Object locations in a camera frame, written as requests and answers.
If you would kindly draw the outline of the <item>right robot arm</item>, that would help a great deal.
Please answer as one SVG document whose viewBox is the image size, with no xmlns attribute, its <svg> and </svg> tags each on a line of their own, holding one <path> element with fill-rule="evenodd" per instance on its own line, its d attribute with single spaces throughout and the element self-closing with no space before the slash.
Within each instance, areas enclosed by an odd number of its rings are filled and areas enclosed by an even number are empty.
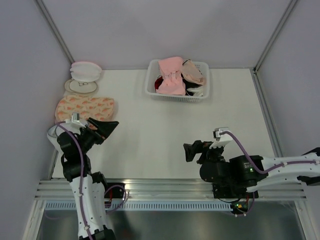
<svg viewBox="0 0 320 240">
<path fill-rule="evenodd" d="M 227 198 L 239 198 L 263 187 L 292 183 L 317 186 L 320 183 L 320 149 L 317 147 L 297 157 L 240 155 L 225 160 L 224 147 L 212 147 L 210 141 L 196 140 L 183 144 L 185 159 L 200 157 L 200 178 L 211 183 L 214 191 L 226 190 Z"/>
</svg>

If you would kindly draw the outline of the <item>white mesh laundry bag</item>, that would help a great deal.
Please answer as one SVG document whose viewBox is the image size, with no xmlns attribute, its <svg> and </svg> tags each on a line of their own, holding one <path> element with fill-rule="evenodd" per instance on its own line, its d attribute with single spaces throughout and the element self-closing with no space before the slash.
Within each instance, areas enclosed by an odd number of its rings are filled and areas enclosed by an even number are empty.
<svg viewBox="0 0 320 240">
<path fill-rule="evenodd" d="M 47 130 L 47 138 L 48 140 L 51 142 L 51 144 L 54 146 L 54 148 L 59 152 L 59 153 L 63 153 L 63 151 L 61 150 L 61 147 L 57 141 L 58 139 L 58 132 L 57 132 L 57 128 L 58 126 L 57 125 L 54 125 L 52 127 L 50 127 L 48 130 Z"/>
</svg>

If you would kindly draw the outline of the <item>peach beige bra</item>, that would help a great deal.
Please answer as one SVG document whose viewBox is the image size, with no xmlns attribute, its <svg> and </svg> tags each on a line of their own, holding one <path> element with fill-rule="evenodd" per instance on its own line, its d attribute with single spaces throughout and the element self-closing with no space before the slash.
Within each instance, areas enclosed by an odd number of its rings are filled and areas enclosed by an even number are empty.
<svg viewBox="0 0 320 240">
<path fill-rule="evenodd" d="M 189 82 L 197 85 L 205 85 L 207 83 L 206 77 L 203 76 L 201 71 L 196 67 L 196 65 L 191 60 L 185 60 L 182 63 L 180 69 L 183 78 Z"/>
</svg>

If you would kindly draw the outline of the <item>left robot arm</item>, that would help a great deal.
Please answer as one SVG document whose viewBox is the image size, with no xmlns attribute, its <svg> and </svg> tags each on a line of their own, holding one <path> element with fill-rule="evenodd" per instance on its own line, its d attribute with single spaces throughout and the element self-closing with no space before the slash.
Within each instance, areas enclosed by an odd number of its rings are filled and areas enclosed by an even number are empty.
<svg viewBox="0 0 320 240">
<path fill-rule="evenodd" d="M 57 137 L 62 150 L 63 175 L 71 187 L 78 222 L 80 240 L 114 240 L 112 229 L 107 226 L 105 197 L 109 185 L 101 172 L 91 172 L 87 155 L 94 145 L 101 145 L 116 129 L 118 121 L 98 121 L 93 118 L 80 127 L 80 133 L 67 130 L 60 123 L 63 132 Z"/>
</svg>

